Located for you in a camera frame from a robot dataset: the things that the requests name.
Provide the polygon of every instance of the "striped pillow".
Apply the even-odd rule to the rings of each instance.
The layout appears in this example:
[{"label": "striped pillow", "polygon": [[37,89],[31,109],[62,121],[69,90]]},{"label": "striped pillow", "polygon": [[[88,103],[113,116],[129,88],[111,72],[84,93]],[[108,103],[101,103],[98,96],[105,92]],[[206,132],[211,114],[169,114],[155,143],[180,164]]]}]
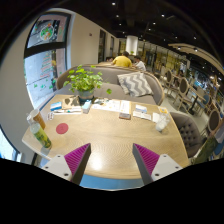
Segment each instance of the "striped pillow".
[{"label": "striped pillow", "polygon": [[119,83],[121,85],[121,88],[124,91],[124,94],[129,94],[128,88],[124,85],[124,77],[132,76],[132,75],[138,75],[138,74],[140,74],[140,72],[132,72],[132,73],[128,73],[128,74],[118,75],[117,76],[118,77],[118,80],[119,80]]},{"label": "striped pillow", "polygon": [[124,78],[124,85],[128,88],[130,96],[153,95],[153,92],[143,73]]}]

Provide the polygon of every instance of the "window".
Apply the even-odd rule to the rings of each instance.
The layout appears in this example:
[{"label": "window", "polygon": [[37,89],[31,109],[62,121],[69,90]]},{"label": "window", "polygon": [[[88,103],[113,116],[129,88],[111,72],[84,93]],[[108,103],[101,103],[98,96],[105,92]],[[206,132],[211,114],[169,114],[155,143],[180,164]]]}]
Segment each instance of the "window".
[{"label": "window", "polygon": [[98,63],[104,61],[105,39],[106,39],[106,33],[104,31],[100,30]]},{"label": "window", "polygon": [[110,41],[110,57],[113,57],[113,51],[114,51],[114,38],[111,37],[111,41]]},{"label": "window", "polygon": [[58,77],[67,70],[66,44],[70,15],[48,12],[40,16],[27,38],[24,75],[33,107],[56,91]]},{"label": "window", "polygon": [[19,151],[9,143],[0,125],[0,159],[18,161]]}]

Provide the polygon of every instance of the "potted plant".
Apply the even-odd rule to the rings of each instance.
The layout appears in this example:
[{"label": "potted plant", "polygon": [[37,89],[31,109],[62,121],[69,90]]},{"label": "potted plant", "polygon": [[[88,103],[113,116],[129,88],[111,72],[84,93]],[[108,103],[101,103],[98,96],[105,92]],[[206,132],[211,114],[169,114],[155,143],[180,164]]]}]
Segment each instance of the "potted plant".
[{"label": "potted plant", "polygon": [[[82,68],[82,65],[79,65],[76,71],[69,71],[68,78],[70,78],[71,81],[65,81],[63,84],[63,86],[70,84],[71,88],[69,90],[71,90],[73,93],[75,92],[74,89],[76,89],[78,91],[81,102],[93,99],[95,88],[100,88],[103,84],[103,79],[101,78],[103,74],[98,72],[96,75],[94,75],[91,71],[91,68],[96,68],[96,66],[91,65],[90,71],[85,71]],[[112,90],[107,89],[107,93],[111,94]]]}]

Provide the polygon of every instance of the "white wall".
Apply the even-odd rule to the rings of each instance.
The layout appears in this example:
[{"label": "white wall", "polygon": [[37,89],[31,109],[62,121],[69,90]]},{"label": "white wall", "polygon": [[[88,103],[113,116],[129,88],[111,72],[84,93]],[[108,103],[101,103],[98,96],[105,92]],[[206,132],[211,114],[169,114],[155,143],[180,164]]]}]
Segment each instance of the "white wall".
[{"label": "white wall", "polygon": [[12,144],[23,153],[21,162],[31,164],[34,152],[22,143],[29,127],[26,113],[33,110],[23,68],[25,43],[32,21],[9,47],[0,68],[0,124]]},{"label": "white wall", "polygon": [[[104,59],[109,56],[111,34],[76,13],[71,38],[71,66],[80,64],[98,64],[100,29],[106,32]],[[118,53],[119,40],[114,37],[114,52]]]}]

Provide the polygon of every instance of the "glass door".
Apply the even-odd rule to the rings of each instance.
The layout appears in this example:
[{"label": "glass door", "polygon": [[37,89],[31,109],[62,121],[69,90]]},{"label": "glass door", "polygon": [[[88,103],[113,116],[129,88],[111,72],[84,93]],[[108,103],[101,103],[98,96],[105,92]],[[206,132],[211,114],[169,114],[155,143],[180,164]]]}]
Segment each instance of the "glass door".
[{"label": "glass door", "polygon": [[106,32],[100,30],[100,41],[99,41],[98,63],[104,61],[105,39],[106,39]]}]

